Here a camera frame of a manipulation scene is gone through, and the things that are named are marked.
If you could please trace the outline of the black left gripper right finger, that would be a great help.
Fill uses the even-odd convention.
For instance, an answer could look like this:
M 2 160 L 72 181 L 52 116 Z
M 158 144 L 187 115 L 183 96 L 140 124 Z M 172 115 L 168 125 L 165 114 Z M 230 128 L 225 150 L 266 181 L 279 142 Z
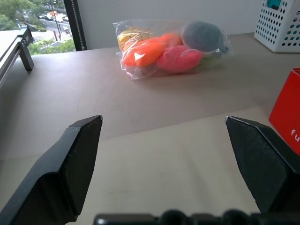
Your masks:
M 261 213 L 300 213 L 300 156 L 270 127 L 226 116 L 239 171 Z

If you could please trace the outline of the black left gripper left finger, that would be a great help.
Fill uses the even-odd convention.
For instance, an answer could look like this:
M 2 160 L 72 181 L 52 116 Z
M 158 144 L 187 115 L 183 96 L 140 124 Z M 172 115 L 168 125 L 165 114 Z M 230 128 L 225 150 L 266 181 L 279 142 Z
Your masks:
M 0 225 L 65 225 L 81 214 L 103 118 L 76 121 L 32 166 L 0 212 Z

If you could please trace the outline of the red box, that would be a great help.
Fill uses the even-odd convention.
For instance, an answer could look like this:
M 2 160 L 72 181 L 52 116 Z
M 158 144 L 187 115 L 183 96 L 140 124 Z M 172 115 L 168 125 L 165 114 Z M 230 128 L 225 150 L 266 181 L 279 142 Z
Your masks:
M 291 70 L 269 121 L 289 147 L 300 155 L 300 68 Z

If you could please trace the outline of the green conveyor belt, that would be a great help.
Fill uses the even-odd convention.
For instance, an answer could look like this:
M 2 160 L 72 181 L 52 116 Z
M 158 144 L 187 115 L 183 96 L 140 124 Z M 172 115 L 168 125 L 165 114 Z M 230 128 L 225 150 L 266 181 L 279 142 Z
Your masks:
M 28 49 L 32 41 L 28 26 L 22 26 L 20 30 L 0 31 L 0 88 L 18 57 L 27 71 L 33 69 L 34 62 Z

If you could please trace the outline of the green plush toy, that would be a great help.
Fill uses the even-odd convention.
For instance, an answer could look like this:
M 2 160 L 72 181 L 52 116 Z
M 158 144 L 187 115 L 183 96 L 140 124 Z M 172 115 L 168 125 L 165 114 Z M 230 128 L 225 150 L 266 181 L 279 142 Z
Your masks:
M 223 61 L 222 56 L 209 56 L 203 57 L 199 63 L 199 68 L 201 69 L 208 69 L 213 68 L 216 65 L 220 64 Z

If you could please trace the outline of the white perforated plastic basket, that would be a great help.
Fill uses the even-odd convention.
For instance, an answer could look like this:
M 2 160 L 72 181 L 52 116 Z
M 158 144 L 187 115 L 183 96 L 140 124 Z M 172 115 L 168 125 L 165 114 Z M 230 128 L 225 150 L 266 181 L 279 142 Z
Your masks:
M 300 53 L 300 0 L 281 0 L 278 10 L 262 0 L 254 37 L 274 53 Z

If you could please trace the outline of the clear plastic toy bag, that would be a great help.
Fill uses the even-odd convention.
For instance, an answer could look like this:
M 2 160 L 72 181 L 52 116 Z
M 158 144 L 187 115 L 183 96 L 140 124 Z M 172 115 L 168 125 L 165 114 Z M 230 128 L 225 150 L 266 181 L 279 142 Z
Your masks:
M 161 41 L 160 37 L 165 33 L 177 33 L 181 37 L 181 30 L 190 23 L 193 23 L 193 22 L 178 21 L 178 20 L 159 20 L 159 19 L 129 19 L 129 20 L 124 20 L 124 21 L 120 21 L 120 22 L 115 22 L 113 25 L 115 28 L 116 38 L 123 31 L 136 30 L 136 31 L 151 33 L 154 35 L 154 37 L 152 37 L 152 38 Z M 226 35 L 226 37 L 227 37 L 226 43 L 228 44 L 229 51 L 227 54 L 219 55 L 219 56 L 222 56 L 222 59 L 223 59 L 222 62 L 224 62 L 226 59 L 233 56 L 231 42 L 227 35 Z M 199 68 L 199 65 L 198 65 L 194 69 L 186 71 L 186 72 L 170 73 L 170 72 L 166 72 L 166 71 L 159 69 L 156 66 L 156 62 L 154 62 L 153 64 L 146 66 L 146 67 L 128 67 L 122 63 L 123 51 L 121 51 L 119 49 L 119 51 L 117 52 L 117 55 L 120 59 L 121 69 L 126 72 L 126 74 L 128 75 L 128 77 L 131 80 L 138 80 L 138 79 L 148 78 L 148 77 L 152 77 L 152 76 L 190 74 L 190 73 L 194 73 L 194 72 L 197 73 L 197 72 L 204 70 L 204 69 Z M 203 53 L 203 57 L 209 57 L 209 56 L 212 56 L 212 54 Z

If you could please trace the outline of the pink plush toy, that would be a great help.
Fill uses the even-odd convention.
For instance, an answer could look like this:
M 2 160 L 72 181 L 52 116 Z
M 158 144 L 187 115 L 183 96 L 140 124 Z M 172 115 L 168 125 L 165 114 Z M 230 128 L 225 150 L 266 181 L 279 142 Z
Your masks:
M 166 72 L 181 73 L 194 69 L 203 59 L 203 53 L 185 45 L 165 49 L 157 59 L 156 66 Z

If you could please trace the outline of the blue-grey plush toy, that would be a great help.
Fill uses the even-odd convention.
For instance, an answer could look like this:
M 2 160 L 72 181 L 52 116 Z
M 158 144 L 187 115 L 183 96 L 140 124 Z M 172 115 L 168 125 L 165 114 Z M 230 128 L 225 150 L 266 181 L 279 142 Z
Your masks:
M 227 54 L 229 47 L 226 35 L 221 29 L 208 22 L 192 22 L 181 30 L 184 45 L 212 55 Z

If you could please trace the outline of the orange plush toy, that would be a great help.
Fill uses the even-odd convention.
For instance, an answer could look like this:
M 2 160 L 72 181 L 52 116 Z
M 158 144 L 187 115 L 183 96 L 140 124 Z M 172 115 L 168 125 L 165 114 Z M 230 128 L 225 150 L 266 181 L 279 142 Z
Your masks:
M 166 44 L 154 38 L 134 42 L 123 52 L 122 63 L 128 67 L 146 67 L 153 64 L 165 49 Z
M 177 33 L 165 33 L 160 37 L 160 40 L 165 43 L 166 47 L 183 45 L 182 39 Z

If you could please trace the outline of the yellow plush toy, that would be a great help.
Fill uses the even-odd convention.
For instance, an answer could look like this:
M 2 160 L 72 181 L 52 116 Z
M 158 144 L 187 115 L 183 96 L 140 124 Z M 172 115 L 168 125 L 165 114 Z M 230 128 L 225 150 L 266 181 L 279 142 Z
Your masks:
M 148 32 L 141 32 L 136 30 L 126 30 L 117 36 L 119 49 L 126 51 L 128 48 L 134 46 L 138 42 L 153 38 L 154 35 Z

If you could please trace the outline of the teal item in basket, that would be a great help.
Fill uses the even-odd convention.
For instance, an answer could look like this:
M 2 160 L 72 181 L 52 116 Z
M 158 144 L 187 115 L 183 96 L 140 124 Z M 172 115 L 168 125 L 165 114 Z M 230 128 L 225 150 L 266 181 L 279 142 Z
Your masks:
M 278 10 L 281 5 L 281 0 L 267 0 L 267 7 Z

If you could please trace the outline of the black window frame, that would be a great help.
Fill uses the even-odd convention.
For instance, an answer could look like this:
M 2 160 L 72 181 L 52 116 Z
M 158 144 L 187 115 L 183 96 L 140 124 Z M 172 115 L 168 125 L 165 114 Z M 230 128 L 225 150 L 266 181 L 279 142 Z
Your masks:
M 76 51 L 87 50 L 83 25 L 77 0 L 64 0 L 65 9 L 69 18 L 73 41 Z

